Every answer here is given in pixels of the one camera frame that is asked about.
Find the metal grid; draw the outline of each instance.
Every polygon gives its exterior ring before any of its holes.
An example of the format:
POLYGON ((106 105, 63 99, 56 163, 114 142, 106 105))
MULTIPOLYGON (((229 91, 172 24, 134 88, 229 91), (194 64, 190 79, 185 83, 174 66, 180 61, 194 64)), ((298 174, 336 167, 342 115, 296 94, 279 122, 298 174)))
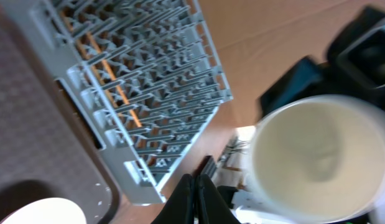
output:
POLYGON ((33 11, 49 46, 70 47, 77 58, 56 78, 95 130, 121 188, 131 194, 129 172, 137 187, 160 195, 219 105, 232 99, 197 1, 53 0, 33 11))

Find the orange strip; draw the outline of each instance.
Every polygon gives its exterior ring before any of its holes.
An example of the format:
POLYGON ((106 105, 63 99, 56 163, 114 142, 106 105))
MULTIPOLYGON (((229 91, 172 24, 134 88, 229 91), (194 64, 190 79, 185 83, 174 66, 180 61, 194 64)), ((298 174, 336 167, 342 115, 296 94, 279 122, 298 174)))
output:
MULTIPOLYGON (((67 26, 67 28, 72 31, 73 27, 72 25, 66 20, 66 16, 63 12, 60 12, 60 15, 63 19, 63 21, 65 22, 65 25, 67 26)), ((98 46, 98 44, 96 43, 94 37, 92 36, 92 34, 90 32, 87 33, 87 38, 88 40, 90 41, 90 44, 95 48, 95 50, 98 52, 98 53, 102 53, 100 47, 98 46)), ((76 45, 77 47, 79 48, 81 54, 83 55, 84 58, 88 59, 89 56, 86 52, 86 50, 84 49, 83 47, 83 44, 80 42, 80 40, 76 40, 76 45)), ((108 62, 106 60, 102 60, 101 63, 103 64, 105 70, 108 72, 109 76, 111 77, 111 80, 112 81, 115 81, 116 80, 116 76, 114 75, 111 67, 109 66, 108 62)), ((97 71, 97 69, 95 68, 95 66, 91 66, 91 70, 93 71, 93 73, 95 74, 95 76, 97 77, 97 79, 100 81, 101 84, 104 84, 102 79, 100 78, 100 75, 97 71)), ((121 97, 122 97, 122 100, 125 104, 130 104, 128 98, 126 97, 126 95, 123 93, 123 90, 120 86, 116 86, 116 90, 120 93, 121 97)), ((112 96, 111 96, 111 93, 106 90, 105 91, 106 93, 106 96, 111 100, 112 102, 112 105, 117 108, 117 104, 114 102, 112 96)), ((141 127, 141 122, 140 120, 138 119, 137 117, 137 114, 136 112, 134 112, 134 110, 130 110, 130 114, 131 116, 134 118, 134 122, 136 123, 137 127, 141 127)))

